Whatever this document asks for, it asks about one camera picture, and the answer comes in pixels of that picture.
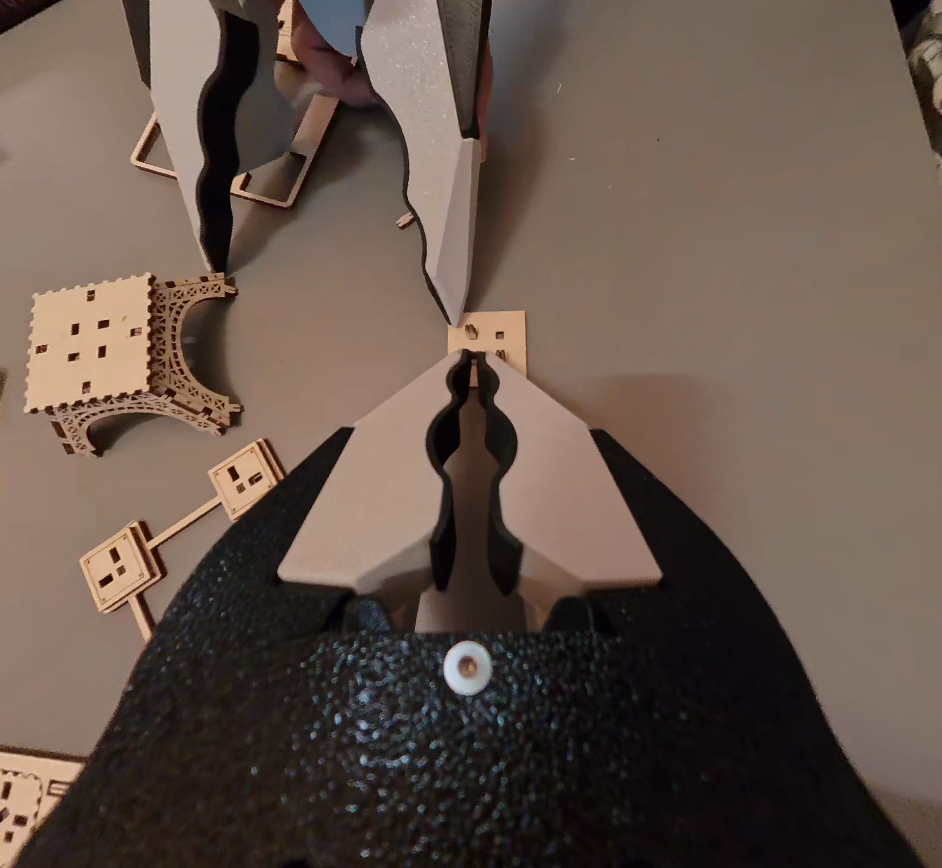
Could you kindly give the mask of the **punched-out wooden parts sheet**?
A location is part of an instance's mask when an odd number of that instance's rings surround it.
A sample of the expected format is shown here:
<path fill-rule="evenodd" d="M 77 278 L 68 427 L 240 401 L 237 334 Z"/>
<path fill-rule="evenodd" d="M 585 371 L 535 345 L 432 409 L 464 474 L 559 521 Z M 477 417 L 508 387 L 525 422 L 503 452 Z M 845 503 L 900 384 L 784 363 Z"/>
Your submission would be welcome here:
<path fill-rule="evenodd" d="M 216 71 L 220 41 L 212 0 L 149 0 L 151 96 L 154 110 L 131 162 L 165 177 L 183 177 L 182 192 L 195 218 L 195 185 L 205 162 L 198 128 L 200 98 Z M 230 194 L 290 208 L 334 116 L 337 100 L 324 93 L 290 52 L 288 31 L 277 29 L 274 74 L 277 95 L 287 99 L 297 123 L 291 144 L 274 160 L 240 172 Z"/>

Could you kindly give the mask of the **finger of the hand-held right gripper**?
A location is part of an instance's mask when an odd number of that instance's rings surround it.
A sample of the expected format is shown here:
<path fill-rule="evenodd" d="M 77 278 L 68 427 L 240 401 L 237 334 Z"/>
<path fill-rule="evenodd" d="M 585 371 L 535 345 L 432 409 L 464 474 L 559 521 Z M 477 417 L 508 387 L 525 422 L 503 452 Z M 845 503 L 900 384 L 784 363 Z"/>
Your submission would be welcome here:
<path fill-rule="evenodd" d="M 279 159 L 296 132 L 275 80 L 269 0 L 149 0 L 150 91 L 195 238 L 226 272 L 233 180 Z"/>
<path fill-rule="evenodd" d="M 358 56 L 403 142 L 403 196 L 422 269 L 451 326 L 465 312 L 477 219 L 480 142 L 462 134 L 437 0 L 374 0 Z"/>

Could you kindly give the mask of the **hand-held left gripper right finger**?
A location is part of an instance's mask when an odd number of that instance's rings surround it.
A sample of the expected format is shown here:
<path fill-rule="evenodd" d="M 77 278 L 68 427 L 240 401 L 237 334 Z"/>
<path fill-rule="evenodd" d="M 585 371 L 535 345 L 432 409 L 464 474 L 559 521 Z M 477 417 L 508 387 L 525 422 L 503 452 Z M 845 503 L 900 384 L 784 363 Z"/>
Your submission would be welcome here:
<path fill-rule="evenodd" d="M 538 632 L 562 599 L 650 587 L 662 571 L 590 427 L 494 352 L 477 352 L 489 489 L 487 558 Z"/>

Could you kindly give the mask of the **person's right hand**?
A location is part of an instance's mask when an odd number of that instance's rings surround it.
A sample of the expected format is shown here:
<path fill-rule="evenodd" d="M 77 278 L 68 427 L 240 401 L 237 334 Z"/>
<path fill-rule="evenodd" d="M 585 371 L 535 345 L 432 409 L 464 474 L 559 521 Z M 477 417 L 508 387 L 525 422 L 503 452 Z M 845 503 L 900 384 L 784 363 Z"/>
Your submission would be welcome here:
<path fill-rule="evenodd" d="M 364 68 L 323 38 L 299 0 L 292 3 L 291 47 L 300 65 L 324 93 L 351 107 L 379 106 Z"/>

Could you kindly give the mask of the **wooden lattice tower base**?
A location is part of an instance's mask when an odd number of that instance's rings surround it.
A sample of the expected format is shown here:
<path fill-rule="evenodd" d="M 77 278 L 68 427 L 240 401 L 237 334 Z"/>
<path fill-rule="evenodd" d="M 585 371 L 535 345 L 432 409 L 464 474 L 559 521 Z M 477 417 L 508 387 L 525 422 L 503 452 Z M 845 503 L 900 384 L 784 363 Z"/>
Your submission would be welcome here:
<path fill-rule="evenodd" d="M 237 288 L 224 273 L 151 273 L 35 294 L 24 412 L 44 416 L 69 455 L 99 456 L 105 418 L 149 414 L 221 435 L 242 405 L 196 379 L 183 355 L 190 309 Z"/>

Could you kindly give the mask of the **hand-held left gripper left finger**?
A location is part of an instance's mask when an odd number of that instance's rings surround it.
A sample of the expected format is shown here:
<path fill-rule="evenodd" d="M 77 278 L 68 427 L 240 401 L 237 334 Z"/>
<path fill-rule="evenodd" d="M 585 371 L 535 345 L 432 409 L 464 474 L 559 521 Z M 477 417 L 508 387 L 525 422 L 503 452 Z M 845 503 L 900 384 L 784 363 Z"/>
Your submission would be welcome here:
<path fill-rule="evenodd" d="M 473 355 L 446 355 L 362 417 L 278 568 L 282 581 L 340 587 L 415 626 L 421 596 L 445 590 L 456 554 L 445 463 L 461 442 Z"/>

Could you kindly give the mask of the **small square wooden plate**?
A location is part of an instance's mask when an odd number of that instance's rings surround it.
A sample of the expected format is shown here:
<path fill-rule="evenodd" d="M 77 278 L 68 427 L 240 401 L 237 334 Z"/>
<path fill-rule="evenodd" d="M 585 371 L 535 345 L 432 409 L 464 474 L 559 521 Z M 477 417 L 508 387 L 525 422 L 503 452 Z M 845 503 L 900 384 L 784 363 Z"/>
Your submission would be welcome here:
<path fill-rule="evenodd" d="M 472 323 L 477 327 L 476 341 L 470 341 L 465 336 L 464 326 L 467 323 Z M 524 310 L 466 312 L 457 326 L 447 330 L 447 354 L 466 349 L 473 353 L 484 352 L 495 355 L 495 350 L 498 348 L 506 350 L 507 359 L 503 361 L 527 378 Z"/>

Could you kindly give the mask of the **wooden four-pad square frame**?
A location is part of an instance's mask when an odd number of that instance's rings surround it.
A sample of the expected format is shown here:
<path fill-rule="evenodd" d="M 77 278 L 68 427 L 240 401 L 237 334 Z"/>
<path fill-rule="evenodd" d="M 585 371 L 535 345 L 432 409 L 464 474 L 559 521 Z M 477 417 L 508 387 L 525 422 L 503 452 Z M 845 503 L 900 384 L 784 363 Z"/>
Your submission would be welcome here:
<path fill-rule="evenodd" d="M 207 476 L 213 488 L 208 502 L 157 534 L 144 521 L 131 521 L 78 561 L 98 614 L 129 607 L 144 642 L 151 640 L 156 626 L 145 594 L 167 574 L 159 549 L 216 509 L 237 522 L 286 478 L 287 470 L 269 440 L 259 438 Z"/>

